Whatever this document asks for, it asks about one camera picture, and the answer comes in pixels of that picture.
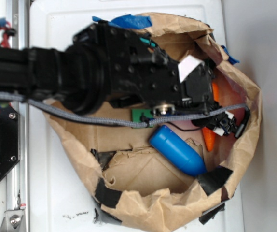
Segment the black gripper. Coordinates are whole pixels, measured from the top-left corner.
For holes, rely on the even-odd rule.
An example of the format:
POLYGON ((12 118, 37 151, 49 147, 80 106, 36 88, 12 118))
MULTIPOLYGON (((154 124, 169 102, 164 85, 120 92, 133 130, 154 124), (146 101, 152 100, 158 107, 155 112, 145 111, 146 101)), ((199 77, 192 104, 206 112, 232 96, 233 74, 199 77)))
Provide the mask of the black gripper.
POLYGON ((211 69, 199 64, 182 75, 172 59, 149 38, 108 24, 92 24, 73 37, 86 72, 86 97, 78 114, 91 114, 103 102, 113 108, 144 107, 160 114, 204 114, 218 109, 211 69))

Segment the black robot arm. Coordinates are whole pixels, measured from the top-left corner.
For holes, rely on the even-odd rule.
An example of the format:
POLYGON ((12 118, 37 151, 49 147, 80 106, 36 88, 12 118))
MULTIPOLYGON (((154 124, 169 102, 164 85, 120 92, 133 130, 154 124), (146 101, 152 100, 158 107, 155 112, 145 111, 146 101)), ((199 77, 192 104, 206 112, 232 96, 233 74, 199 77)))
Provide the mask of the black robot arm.
POLYGON ((219 107, 213 77, 204 64, 182 75, 179 62, 149 37, 108 24, 80 31, 64 52, 0 47, 0 91, 53 98, 78 115, 92 114, 104 102, 208 115, 219 107))

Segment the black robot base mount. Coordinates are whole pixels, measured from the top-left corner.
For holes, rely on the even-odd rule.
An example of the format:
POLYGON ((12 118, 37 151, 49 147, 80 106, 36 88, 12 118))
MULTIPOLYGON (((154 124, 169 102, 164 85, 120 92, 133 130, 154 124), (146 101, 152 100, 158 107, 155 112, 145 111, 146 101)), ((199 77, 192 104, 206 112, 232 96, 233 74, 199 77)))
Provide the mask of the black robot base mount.
POLYGON ((19 113, 12 107, 0 110, 0 182, 19 162, 19 113))

